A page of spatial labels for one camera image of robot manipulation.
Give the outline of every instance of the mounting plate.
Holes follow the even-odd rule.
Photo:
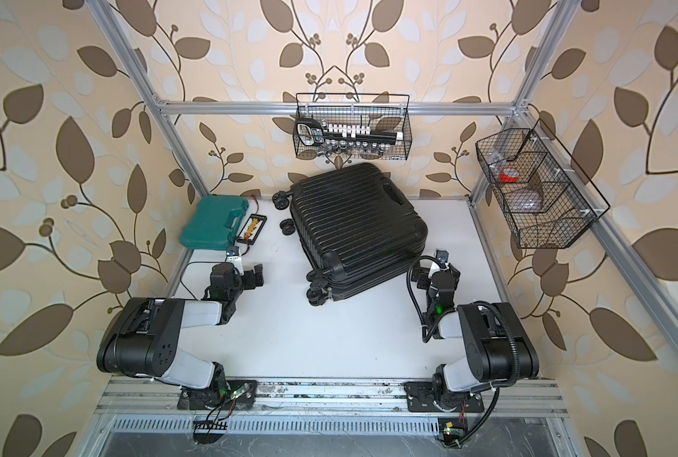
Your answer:
[[[468,393],[454,394],[450,405],[452,408],[442,409],[435,403],[435,394],[433,392],[432,382],[406,382],[405,392],[407,394],[407,409],[410,412],[447,412],[461,413],[463,401],[466,402],[466,412],[483,412],[484,402]]]

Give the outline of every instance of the suitcase wheel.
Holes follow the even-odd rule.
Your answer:
[[[311,306],[321,306],[326,303],[328,296],[324,295],[320,290],[311,290],[306,291],[306,298],[308,298],[308,303]]]
[[[275,205],[276,209],[284,210],[288,206],[290,206],[290,200],[288,199],[288,197],[278,197],[277,199],[275,199],[273,204]]]
[[[311,288],[311,290],[321,290],[328,285],[329,280],[326,279],[324,276],[319,276],[318,278],[311,281],[311,285],[309,287]]]
[[[292,235],[293,232],[296,231],[296,224],[293,223],[292,219],[286,219],[283,222],[280,222],[280,230],[284,235]]]

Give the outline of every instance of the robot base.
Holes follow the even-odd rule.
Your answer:
[[[471,392],[452,392],[447,389],[440,365],[430,382],[406,382],[407,410],[410,412],[483,412],[484,402],[480,395]]]
[[[224,378],[224,368],[222,365],[215,363],[215,376],[212,378],[212,384],[206,389],[182,387],[176,408],[188,409],[190,411],[204,411],[205,409],[219,407],[225,396],[234,392],[234,390],[240,389],[245,384],[248,384],[249,390],[237,398],[235,402],[235,409],[237,410],[252,409],[252,405],[255,403],[255,391],[258,387],[258,382],[254,379],[232,379],[228,381]],[[230,401],[225,401],[226,409],[223,408],[225,411],[229,410],[228,403]]]

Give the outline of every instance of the robotic arm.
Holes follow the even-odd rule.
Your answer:
[[[434,258],[433,267],[410,267],[407,273],[408,290],[416,305],[410,280],[426,290],[426,312],[417,308],[421,325],[427,329],[423,342],[431,337],[456,339],[464,351],[460,360],[440,365],[431,382],[406,383],[407,408],[411,412],[456,412],[475,398],[480,412],[483,405],[476,394],[494,390],[491,404],[470,430],[463,423],[460,427],[449,423],[441,432],[446,445],[460,447],[489,417],[499,388],[510,387],[517,379],[536,377],[539,359],[510,304],[475,301],[454,306],[460,272],[448,263],[447,251],[435,251]]]
[[[226,324],[242,291],[263,285],[261,264],[254,271],[242,273],[239,256],[234,262],[221,262],[212,268],[203,300],[128,300],[103,336],[97,368],[130,377],[152,377],[191,389],[217,388],[215,380],[224,379],[221,366],[179,349],[179,333],[182,328]]]

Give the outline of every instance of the black suitcase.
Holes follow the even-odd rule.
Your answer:
[[[314,268],[306,278],[311,281],[306,295],[314,306],[405,273],[425,248],[427,225],[370,163],[304,179],[278,192],[273,202],[278,209],[290,206]]]

